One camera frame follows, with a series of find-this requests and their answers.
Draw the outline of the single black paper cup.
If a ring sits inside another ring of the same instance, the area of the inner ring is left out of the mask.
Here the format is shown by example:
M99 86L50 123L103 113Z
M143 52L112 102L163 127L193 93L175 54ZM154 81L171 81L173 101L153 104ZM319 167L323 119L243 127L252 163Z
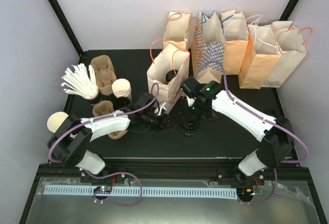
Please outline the single black paper cup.
M183 126L182 132L185 136L193 136L197 131L198 126Z

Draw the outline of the Cream Bear paper bag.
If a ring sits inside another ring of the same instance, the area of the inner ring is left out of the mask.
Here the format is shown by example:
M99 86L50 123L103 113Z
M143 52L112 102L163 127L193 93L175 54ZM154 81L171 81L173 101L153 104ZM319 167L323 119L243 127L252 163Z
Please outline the Cream Bear paper bag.
M150 56L152 63L147 70L149 93L156 93L156 90L151 91L151 88L157 83L159 86L157 101L167 102L171 110L181 96L181 83L189 75L190 53L169 43L156 57L152 54Z

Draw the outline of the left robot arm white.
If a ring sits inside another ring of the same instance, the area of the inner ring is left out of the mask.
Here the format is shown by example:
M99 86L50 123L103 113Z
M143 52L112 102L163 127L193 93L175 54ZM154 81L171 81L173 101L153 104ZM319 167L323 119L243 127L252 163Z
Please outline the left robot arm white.
M88 171L98 182L106 182L111 171L99 155L89 151L89 144L110 133L139 126L155 131L169 129L166 113L169 107L168 102L159 103L154 95L146 92L137 102L122 106L111 114L82 119L66 116L48 141L49 159Z

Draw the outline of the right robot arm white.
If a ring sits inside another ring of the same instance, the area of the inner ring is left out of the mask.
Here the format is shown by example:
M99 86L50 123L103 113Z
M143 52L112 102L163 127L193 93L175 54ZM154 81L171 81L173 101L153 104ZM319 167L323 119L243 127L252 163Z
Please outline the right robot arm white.
M258 111L216 81L201 84L194 77L188 77L180 88L187 100L187 107L181 112L182 131L187 136L196 132L201 119L220 113L246 129L260 143L233 172L237 183L246 184L257 171L276 169L294 147L291 122L286 117L276 118Z

